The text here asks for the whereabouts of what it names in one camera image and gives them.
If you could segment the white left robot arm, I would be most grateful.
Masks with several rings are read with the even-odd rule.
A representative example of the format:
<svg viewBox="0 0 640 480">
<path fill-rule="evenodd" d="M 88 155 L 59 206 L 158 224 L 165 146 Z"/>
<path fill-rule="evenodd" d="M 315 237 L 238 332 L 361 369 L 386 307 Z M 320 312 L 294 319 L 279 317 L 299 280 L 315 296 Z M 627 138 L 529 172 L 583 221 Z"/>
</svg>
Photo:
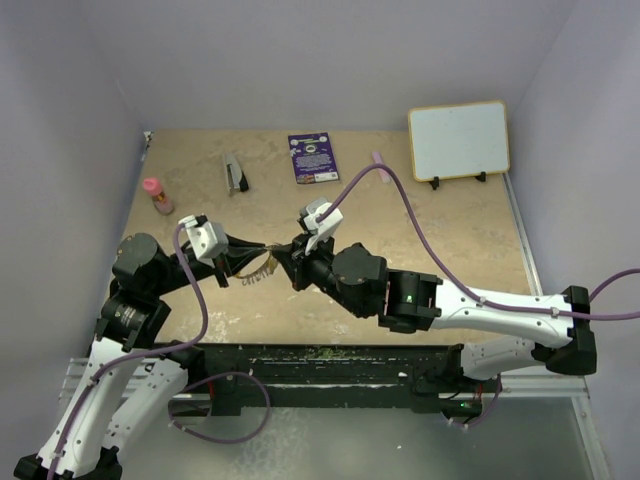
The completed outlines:
<svg viewBox="0 0 640 480">
<path fill-rule="evenodd" d="M 126 237 L 112 267 L 114 279 L 94 331 L 86 367 L 45 445 L 21 458 L 17 479 L 119 479 L 125 455 L 159 410 L 181 390 L 194 392 L 206 378 L 198 348 L 208 325 L 188 341 L 158 347 L 156 336 L 171 311 L 165 294 L 191 286 L 208 313 L 198 282 L 221 287 L 266 247 L 227 236 L 222 227 L 179 225 L 175 252 L 164 252 L 147 233 Z"/>
</svg>

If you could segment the small whiteboard on stand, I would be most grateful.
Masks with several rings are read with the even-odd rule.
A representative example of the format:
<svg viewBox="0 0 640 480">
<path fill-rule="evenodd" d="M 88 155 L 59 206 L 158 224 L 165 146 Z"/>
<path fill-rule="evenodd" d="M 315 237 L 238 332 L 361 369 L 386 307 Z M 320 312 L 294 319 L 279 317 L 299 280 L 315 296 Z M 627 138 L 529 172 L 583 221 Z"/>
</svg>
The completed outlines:
<svg viewBox="0 0 640 480">
<path fill-rule="evenodd" d="M 414 108 L 408 131 L 413 177 L 434 190 L 444 180 L 484 182 L 510 169 L 507 108 L 501 100 Z"/>
</svg>

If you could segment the key with yellow tag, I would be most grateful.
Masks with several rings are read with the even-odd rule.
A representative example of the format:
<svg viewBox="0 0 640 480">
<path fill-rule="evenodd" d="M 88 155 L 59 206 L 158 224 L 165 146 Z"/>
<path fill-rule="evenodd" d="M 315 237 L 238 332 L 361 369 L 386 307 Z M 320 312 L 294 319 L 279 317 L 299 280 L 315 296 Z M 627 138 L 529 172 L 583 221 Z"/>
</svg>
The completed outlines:
<svg viewBox="0 0 640 480">
<path fill-rule="evenodd" d="M 272 252 L 269 252 L 266 265 L 267 265 L 268 275 L 272 275 L 279 266 L 279 262 L 277 261 L 277 259 L 275 258 Z"/>
</svg>

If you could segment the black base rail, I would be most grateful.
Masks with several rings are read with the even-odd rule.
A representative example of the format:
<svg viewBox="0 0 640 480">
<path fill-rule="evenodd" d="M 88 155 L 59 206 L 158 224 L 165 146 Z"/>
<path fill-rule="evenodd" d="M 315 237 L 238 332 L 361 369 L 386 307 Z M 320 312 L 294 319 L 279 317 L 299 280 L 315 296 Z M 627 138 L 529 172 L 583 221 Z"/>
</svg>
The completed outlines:
<svg viewBox="0 0 640 480">
<path fill-rule="evenodd" d="M 409 409 L 474 419 L 495 378 L 473 380 L 461 346 L 203 343 L 168 354 L 214 416 L 248 407 Z"/>
</svg>

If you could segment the pink eraser stick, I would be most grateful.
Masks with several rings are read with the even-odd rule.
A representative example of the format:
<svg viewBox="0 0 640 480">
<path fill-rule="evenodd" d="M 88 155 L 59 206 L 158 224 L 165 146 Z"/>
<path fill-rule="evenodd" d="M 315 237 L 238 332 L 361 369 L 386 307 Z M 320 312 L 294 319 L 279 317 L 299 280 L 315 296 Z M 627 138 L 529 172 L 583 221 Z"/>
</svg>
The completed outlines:
<svg viewBox="0 0 640 480">
<path fill-rule="evenodd" d="M 382 165 L 385 164 L 382 155 L 378 151 L 372 152 L 372 162 L 374 165 L 378 165 L 377 172 L 383 184 L 389 184 L 391 182 L 391 177 L 385 168 L 382 168 Z"/>
</svg>

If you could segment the grey black stapler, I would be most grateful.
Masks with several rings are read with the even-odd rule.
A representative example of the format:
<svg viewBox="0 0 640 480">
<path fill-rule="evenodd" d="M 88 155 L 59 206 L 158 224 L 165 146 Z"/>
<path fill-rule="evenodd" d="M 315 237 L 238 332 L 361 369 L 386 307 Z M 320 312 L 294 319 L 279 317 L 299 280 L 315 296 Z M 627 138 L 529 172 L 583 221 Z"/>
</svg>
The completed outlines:
<svg viewBox="0 0 640 480">
<path fill-rule="evenodd" d="M 223 166 L 229 195 L 247 192 L 249 190 L 248 179 L 233 153 L 223 155 Z"/>
</svg>

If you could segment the pink capped small bottle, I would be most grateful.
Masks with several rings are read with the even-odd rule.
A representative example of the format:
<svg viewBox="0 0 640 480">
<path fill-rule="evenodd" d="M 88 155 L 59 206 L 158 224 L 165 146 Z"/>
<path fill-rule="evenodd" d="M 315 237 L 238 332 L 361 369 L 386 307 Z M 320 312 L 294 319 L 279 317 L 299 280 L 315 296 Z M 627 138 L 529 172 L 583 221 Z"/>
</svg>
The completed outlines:
<svg viewBox="0 0 640 480">
<path fill-rule="evenodd" d="M 173 212 L 174 206 L 164 191 L 161 181 L 156 177 L 148 177 L 142 181 L 145 193 L 150 197 L 155 209 L 162 215 Z"/>
</svg>

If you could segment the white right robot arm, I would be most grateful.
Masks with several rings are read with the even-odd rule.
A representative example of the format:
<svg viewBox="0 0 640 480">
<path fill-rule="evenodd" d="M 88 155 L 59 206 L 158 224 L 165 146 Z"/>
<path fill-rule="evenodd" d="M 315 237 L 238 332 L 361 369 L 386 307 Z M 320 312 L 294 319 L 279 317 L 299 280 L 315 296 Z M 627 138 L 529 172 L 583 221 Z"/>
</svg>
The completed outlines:
<svg viewBox="0 0 640 480">
<path fill-rule="evenodd" d="M 470 329 L 498 334 L 484 344 L 466 343 L 445 366 L 446 383 L 467 391 L 502 372 L 543 365 L 570 376 L 597 370 L 597 349 L 587 315 L 587 289 L 531 296 L 482 289 L 463 292 L 436 275 L 391 269 L 385 258 L 355 243 L 335 252 L 328 239 L 312 250 L 301 234 L 271 247 L 292 286 L 314 285 L 357 318 L 375 317 L 382 328 L 412 334 L 431 329 Z"/>
</svg>

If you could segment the purple printed card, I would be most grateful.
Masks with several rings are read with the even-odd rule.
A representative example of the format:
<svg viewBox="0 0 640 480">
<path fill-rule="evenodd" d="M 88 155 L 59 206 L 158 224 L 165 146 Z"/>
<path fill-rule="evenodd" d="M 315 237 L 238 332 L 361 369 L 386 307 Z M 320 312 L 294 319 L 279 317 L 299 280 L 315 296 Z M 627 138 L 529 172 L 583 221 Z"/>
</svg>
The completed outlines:
<svg viewBox="0 0 640 480">
<path fill-rule="evenodd" d="M 287 140 L 297 184 L 317 184 L 340 179 L 327 132 L 289 135 Z"/>
</svg>

